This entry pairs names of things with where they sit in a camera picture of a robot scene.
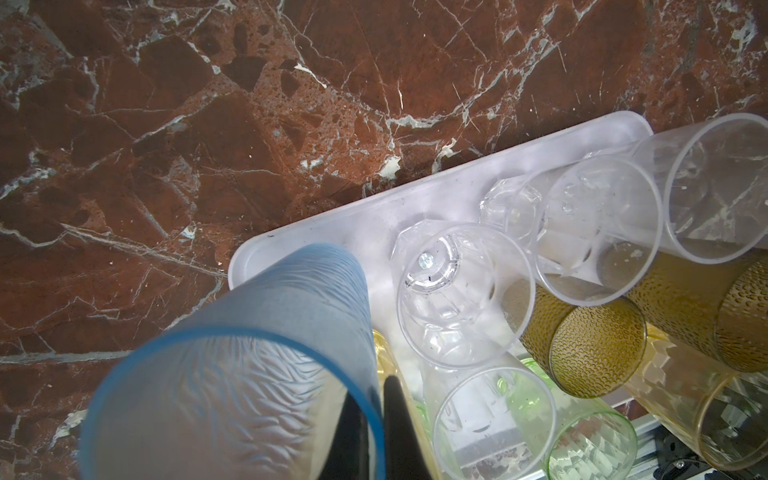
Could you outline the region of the clear cup back row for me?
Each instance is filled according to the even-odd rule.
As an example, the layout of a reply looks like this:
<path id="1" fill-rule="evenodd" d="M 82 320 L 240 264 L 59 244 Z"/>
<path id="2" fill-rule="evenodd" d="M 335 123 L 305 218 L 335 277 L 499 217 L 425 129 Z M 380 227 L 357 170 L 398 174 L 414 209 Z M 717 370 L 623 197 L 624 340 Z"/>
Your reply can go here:
<path id="1" fill-rule="evenodd" d="M 445 478 L 520 479 L 541 468 L 557 408 L 537 374 L 510 354 L 472 368 L 420 367 L 432 450 Z"/>

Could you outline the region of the green cup back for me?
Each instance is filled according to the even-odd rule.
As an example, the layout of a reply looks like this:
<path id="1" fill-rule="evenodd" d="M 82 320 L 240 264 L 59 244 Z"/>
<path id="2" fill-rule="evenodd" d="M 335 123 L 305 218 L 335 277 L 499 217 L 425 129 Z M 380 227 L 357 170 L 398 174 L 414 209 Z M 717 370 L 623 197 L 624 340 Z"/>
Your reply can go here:
<path id="1" fill-rule="evenodd" d="M 638 441 L 631 422 L 599 398 L 582 399 L 562 391 L 532 357 L 522 363 L 552 392 L 558 424 L 543 457 L 548 479 L 625 479 L 635 460 Z"/>

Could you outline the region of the light green plastic cup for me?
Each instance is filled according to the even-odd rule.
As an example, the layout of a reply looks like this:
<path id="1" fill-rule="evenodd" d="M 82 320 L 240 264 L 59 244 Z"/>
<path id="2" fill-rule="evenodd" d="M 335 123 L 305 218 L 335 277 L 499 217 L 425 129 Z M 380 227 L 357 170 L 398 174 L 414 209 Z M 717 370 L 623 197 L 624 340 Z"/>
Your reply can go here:
<path id="1" fill-rule="evenodd" d="M 415 406 L 416 411 L 418 412 L 419 420 L 420 420 L 420 424 L 421 424 L 422 430 L 424 431 L 424 433 L 428 437 L 431 437 L 432 436 L 432 423 L 430 421 L 429 413 L 427 411 L 426 406 L 423 403 L 419 402 L 419 401 L 415 401 L 414 402 L 414 406 Z"/>

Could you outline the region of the clear faceted cup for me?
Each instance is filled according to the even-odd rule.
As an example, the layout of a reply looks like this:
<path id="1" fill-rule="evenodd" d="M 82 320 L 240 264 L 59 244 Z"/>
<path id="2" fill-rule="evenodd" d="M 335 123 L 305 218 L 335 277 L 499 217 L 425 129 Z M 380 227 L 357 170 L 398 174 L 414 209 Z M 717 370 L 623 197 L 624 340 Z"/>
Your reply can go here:
<path id="1" fill-rule="evenodd" d="M 767 233 L 767 120 L 735 113 L 599 150 L 655 180 L 660 251 L 700 264 L 734 260 Z"/>

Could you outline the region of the grey-blue plastic cup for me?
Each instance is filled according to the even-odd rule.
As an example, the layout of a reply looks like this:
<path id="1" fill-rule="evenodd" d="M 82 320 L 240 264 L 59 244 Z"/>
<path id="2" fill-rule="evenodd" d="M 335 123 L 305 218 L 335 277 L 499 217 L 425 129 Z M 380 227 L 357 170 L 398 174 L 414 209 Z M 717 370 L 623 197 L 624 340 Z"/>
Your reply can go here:
<path id="1" fill-rule="evenodd" d="M 315 479 L 343 404 L 386 475 L 368 286 L 359 261 L 305 246 L 125 357 L 79 443 L 85 479 Z"/>

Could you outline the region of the yellow plastic cup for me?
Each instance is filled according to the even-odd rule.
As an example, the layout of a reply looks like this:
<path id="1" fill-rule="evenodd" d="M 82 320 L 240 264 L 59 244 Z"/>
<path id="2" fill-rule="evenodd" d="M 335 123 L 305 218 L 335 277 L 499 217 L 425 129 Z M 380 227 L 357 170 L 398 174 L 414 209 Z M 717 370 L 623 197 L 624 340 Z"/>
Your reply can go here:
<path id="1" fill-rule="evenodd" d="M 425 407 L 413 399 L 387 339 L 373 330 L 387 479 L 439 479 Z"/>

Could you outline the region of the amber faceted cup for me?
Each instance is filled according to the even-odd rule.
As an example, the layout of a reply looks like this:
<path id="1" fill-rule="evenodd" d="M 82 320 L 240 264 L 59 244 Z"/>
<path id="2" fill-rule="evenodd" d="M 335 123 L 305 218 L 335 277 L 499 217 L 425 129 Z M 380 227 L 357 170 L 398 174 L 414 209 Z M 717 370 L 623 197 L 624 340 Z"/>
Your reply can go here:
<path id="1" fill-rule="evenodd" d="M 739 372 L 651 324 L 624 384 L 650 414 L 711 466 L 747 469 L 767 457 L 767 372 Z"/>

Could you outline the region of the brown olive textured cup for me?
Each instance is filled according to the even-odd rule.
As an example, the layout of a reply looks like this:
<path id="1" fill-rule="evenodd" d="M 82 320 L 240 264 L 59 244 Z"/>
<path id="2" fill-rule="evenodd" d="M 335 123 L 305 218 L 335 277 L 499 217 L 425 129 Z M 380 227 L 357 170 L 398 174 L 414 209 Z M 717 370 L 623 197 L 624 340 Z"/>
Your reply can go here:
<path id="1" fill-rule="evenodd" d="M 625 294 L 647 324 L 740 372 L 767 369 L 767 252 L 721 264 L 657 253 Z"/>

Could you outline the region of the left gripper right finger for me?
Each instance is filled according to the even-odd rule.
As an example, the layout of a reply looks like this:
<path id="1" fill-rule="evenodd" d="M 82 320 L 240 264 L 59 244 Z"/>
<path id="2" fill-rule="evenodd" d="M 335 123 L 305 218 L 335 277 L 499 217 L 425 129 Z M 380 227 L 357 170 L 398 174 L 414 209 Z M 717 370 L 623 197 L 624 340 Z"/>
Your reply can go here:
<path id="1" fill-rule="evenodd" d="M 386 478 L 431 479 L 400 380 L 391 375 L 383 384 Z"/>

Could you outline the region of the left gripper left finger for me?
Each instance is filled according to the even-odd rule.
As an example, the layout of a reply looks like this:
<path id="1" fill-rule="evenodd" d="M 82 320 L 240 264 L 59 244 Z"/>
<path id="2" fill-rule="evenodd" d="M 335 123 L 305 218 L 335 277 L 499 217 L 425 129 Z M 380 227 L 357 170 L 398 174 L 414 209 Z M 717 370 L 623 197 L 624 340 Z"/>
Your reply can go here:
<path id="1" fill-rule="evenodd" d="M 347 394 L 319 480 L 369 478 L 369 429 L 356 400 Z"/>

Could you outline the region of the lilac plastic tray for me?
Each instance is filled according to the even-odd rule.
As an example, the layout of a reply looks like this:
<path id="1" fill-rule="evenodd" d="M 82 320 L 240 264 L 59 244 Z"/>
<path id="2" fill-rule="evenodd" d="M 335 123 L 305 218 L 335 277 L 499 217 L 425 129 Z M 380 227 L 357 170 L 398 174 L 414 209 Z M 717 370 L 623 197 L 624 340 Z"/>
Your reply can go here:
<path id="1" fill-rule="evenodd" d="M 259 235 L 234 254 L 229 284 L 238 287 L 310 244 L 343 247 L 365 272 L 374 329 L 387 339 L 413 399 L 424 404 L 420 367 L 424 360 L 405 341 L 395 306 L 391 254 L 398 234 L 427 219 L 484 225 L 479 206 L 497 181 L 601 156 L 601 149 L 633 143 L 651 133 L 639 114 L 611 113 Z"/>

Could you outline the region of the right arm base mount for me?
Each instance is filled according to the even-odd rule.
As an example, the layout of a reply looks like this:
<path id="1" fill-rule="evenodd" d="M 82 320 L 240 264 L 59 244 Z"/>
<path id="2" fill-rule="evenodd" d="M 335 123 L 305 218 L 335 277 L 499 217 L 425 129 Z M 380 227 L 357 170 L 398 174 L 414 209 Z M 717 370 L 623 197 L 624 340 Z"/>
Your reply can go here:
<path id="1" fill-rule="evenodd" d="M 658 464 L 653 472 L 654 479 L 691 479 L 711 469 L 708 463 L 666 428 L 659 427 L 653 438 Z"/>

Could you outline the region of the olive green textured cup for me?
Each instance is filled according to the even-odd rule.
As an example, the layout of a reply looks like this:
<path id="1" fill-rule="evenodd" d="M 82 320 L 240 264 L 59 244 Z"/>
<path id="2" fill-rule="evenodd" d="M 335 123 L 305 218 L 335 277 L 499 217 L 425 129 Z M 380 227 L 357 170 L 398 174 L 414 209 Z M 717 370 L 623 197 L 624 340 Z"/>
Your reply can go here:
<path id="1" fill-rule="evenodd" d="M 564 302 L 543 286 L 530 297 L 518 279 L 505 287 L 501 307 L 510 327 L 532 307 L 520 341 L 525 350 L 565 393 L 580 398 L 607 395 L 636 371 L 645 352 L 647 330 L 642 312 L 620 297 L 599 306 Z"/>

